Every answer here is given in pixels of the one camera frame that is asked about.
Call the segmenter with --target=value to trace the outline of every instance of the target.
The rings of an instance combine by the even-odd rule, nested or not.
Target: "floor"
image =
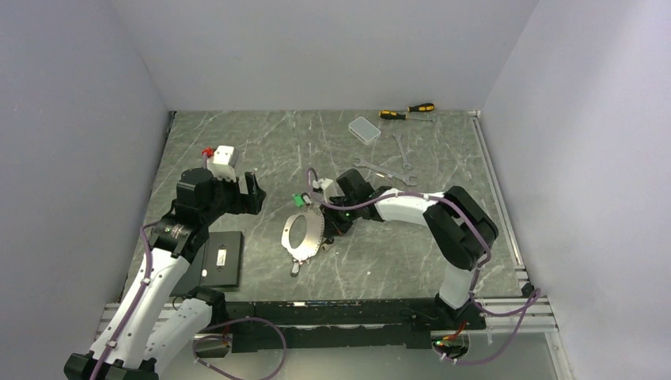
[[[401,222],[359,220],[330,251],[290,276],[291,259],[280,245],[286,219],[298,209],[291,195],[305,191],[308,166],[320,177],[335,179],[352,167],[353,157],[403,171],[392,131],[403,133],[419,192],[464,187],[499,226],[493,259],[483,269],[476,293],[482,297],[520,295],[509,241],[495,202],[476,133],[467,112],[432,112],[432,123],[380,120],[377,111],[178,112],[157,172],[146,221],[158,220],[175,196],[180,174],[202,165],[207,146],[235,146],[236,171],[256,171],[267,192],[260,215],[225,215],[210,231],[240,230],[245,236],[241,285],[226,290],[230,301],[325,300],[434,297],[442,282],[445,259],[426,227]],[[347,125],[364,116],[382,130],[370,146],[359,142]],[[376,188],[399,180],[362,175]],[[142,262],[138,243],[129,273]]]

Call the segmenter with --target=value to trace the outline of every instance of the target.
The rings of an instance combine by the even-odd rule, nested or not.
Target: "black case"
[[[188,293],[194,287],[238,287],[244,237],[240,231],[211,232],[210,238],[195,255],[193,263],[170,293],[173,297]],[[219,249],[226,250],[226,262],[217,265]]]

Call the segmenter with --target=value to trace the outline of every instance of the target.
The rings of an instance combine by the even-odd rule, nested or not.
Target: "black mounting base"
[[[88,380],[93,373],[93,368],[98,361],[93,358],[93,353],[86,355],[72,354],[65,363],[63,372],[68,380]],[[123,368],[123,362],[114,364],[103,363],[96,378],[105,380],[158,380],[158,374],[154,372],[156,359],[143,360],[140,368],[131,370]]]
[[[485,329],[484,318],[470,308],[451,319],[436,307],[434,298],[334,300],[305,302],[227,302],[230,319],[260,317],[284,325],[289,348],[337,348],[405,345],[431,348],[430,332]],[[314,329],[294,326],[319,325]],[[281,348],[277,333],[259,323],[231,326],[232,352]]]

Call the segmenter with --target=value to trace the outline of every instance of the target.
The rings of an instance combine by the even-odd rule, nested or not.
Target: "wrench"
[[[386,174],[388,176],[394,177],[398,180],[403,181],[403,183],[405,183],[408,186],[416,186],[417,185],[417,182],[412,180],[412,178],[416,178],[417,176],[412,174],[412,173],[400,174],[400,173],[394,172],[393,170],[383,168],[381,166],[373,165],[370,162],[364,160],[363,158],[359,158],[359,157],[354,158],[353,165],[358,167],[358,168],[372,169],[372,170],[375,170],[376,172],[380,172],[380,173]]]
[[[403,158],[403,169],[412,170],[412,164],[408,161],[408,156],[405,155],[405,149],[403,149],[403,144],[400,143],[400,136],[402,133],[394,132],[392,136],[396,139],[396,143],[399,144],[400,156]]]

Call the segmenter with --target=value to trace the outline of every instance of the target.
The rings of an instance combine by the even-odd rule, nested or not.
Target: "silver metal plate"
[[[291,227],[296,222],[296,219],[301,216],[305,217],[307,223],[307,231],[305,232],[305,237],[300,245],[296,248],[292,248],[289,243],[289,232]],[[319,252],[319,247],[321,245],[321,240],[324,236],[324,216],[319,212],[318,209],[308,208],[299,212],[296,215],[291,215],[284,224],[284,231],[282,232],[282,247],[286,248],[289,251],[289,254],[296,260],[298,263],[303,263],[303,261],[308,260],[310,257],[313,257]]]

